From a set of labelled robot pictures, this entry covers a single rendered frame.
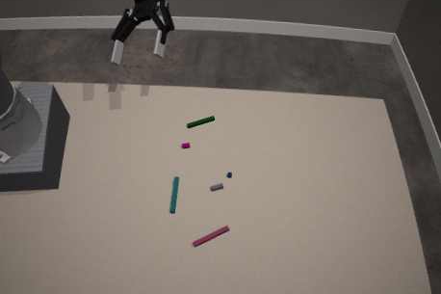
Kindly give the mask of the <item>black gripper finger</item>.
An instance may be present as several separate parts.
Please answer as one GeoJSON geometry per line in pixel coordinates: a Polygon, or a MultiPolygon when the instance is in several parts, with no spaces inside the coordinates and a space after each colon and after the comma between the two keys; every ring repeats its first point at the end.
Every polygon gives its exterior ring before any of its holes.
{"type": "Polygon", "coordinates": [[[155,8],[155,10],[157,8],[160,8],[163,16],[163,20],[165,22],[165,26],[164,23],[161,21],[161,19],[158,17],[158,15],[154,13],[152,10],[150,10],[150,8],[146,4],[143,5],[143,8],[146,10],[148,15],[152,18],[152,20],[159,29],[157,34],[155,49],[154,49],[154,55],[156,55],[161,59],[164,56],[167,33],[170,30],[171,31],[174,30],[174,25],[169,13],[169,3],[166,0],[160,0],[160,2],[157,3],[157,6],[155,8]]]}
{"type": "Polygon", "coordinates": [[[135,27],[137,25],[140,25],[141,23],[140,21],[134,19],[134,17],[137,15],[137,13],[140,10],[141,7],[139,6],[134,10],[134,12],[133,9],[132,10],[129,10],[128,8],[125,9],[122,19],[120,20],[118,26],[116,27],[115,31],[111,36],[111,39],[115,41],[115,47],[114,47],[111,63],[117,66],[120,65],[123,45],[125,44],[124,41],[128,38],[128,36],[135,29],[135,27]]]}

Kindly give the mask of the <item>pink rod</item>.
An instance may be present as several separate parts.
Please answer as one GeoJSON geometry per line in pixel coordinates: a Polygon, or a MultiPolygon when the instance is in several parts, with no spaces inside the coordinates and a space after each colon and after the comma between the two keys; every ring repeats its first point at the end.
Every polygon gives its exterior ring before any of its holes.
{"type": "Polygon", "coordinates": [[[209,235],[206,235],[206,236],[204,236],[204,237],[194,241],[193,242],[194,246],[197,247],[197,246],[199,246],[199,245],[201,245],[201,244],[203,244],[203,243],[205,243],[205,242],[207,242],[207,241],[209,241],[209,240],[211,240],[213,238],[216,238],[216,237],[218,237],[218,236],[220,236],[220,235],[222,235],[222,234],[224,234],[224,233],[226,233],[228,231],[229,231],[229,227],[228,226],[223,227],[223,228],[221,228],[221,229],[219,229],[219,230],[217,230],[217,231],[215,231],[215,232],[213,232],[213,233],[211,233],[209,235]]]}

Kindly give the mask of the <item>turquoise rod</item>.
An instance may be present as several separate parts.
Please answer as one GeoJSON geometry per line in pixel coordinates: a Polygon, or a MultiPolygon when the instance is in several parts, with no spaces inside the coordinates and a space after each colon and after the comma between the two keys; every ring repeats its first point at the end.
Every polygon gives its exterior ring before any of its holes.
{"type": "Polygon", "coordinates": [[[172,193],[171,208],[170,208],[170,213],[173,213],[173,214],[175,214],[178,183],[179,183],[179,176],[176,176],[174,178],[173,193],[172,193]]]}

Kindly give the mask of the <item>dark green rod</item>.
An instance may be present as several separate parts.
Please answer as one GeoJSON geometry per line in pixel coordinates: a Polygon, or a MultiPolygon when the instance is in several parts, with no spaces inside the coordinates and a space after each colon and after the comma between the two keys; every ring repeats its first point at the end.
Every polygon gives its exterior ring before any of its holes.
{"type": "Polygon", "coordinates": [[[198,126],[198,125],[202,125],[204,123],[207,123],[207,122],[210,122],[210,121],[213,121],[213,120],[215,120],[214,116],[206,118],[206,119],[197,120],[197,121],[194,121],[194,122],[187,123],[187,126],[188,126],[188,128],[192,128],[192,127],[195,127],[195,126],[198,126]]]}

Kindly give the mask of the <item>grey rod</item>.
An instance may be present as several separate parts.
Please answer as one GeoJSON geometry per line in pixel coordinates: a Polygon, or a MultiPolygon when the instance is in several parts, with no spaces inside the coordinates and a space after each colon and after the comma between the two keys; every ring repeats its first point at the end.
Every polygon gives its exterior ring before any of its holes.
{"type": "Polygon", "coordinates": [[[221,183],[221,184],[214,185],[214,186],[211,186],[211,190],[212,190],[212,192],[213,192],[213,191],[220,190],[220,189],[223,189],[223,185],[222,185],[222,183],[221,183]]]}

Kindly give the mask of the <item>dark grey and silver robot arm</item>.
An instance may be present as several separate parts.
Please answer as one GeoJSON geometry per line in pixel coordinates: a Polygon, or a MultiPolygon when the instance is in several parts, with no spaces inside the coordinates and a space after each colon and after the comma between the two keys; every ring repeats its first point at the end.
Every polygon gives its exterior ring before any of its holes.
{"type": "Polygon", "coordinates": [[[0,67],[0,163],[6,165],[28,151],[38,141],[41,129],[32,99],[17,90],[0,67]]]}

